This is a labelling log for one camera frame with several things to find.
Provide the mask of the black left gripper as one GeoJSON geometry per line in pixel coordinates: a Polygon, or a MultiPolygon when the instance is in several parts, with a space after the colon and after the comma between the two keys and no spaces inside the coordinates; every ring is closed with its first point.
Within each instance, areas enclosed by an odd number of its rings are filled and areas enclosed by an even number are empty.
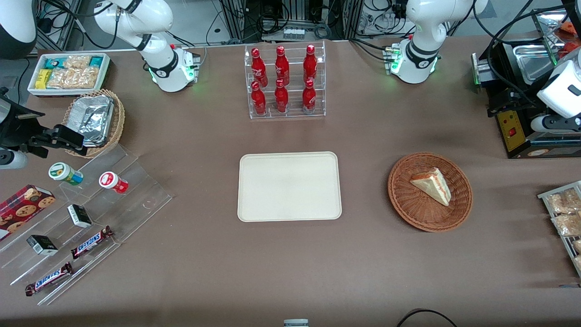
{"type": "Polygon", "coordinates": [[[516,91],[488,92],[488,118],[509,110],[522,111],[527,117],[540,114],[540,101],[531,92],[525,96],[516,91]]]}

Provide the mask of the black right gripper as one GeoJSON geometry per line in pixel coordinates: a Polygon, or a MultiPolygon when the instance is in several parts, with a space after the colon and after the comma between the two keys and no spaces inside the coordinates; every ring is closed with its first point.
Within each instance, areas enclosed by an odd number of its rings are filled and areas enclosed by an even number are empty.
{"type": "MultiPolygon", "coordinates": [[[[38,122],[45,113],[31,110],[8,99],[4,93],[1,99],[0,143],[2,149],[20,149],[22,145],[31,147],[52,146],[50,135],[38,122]]],[[[83,145],[84,136],[65,125],[54,126],[54,145],[68,149],[84,157],[87,147],[83,145]]]]}

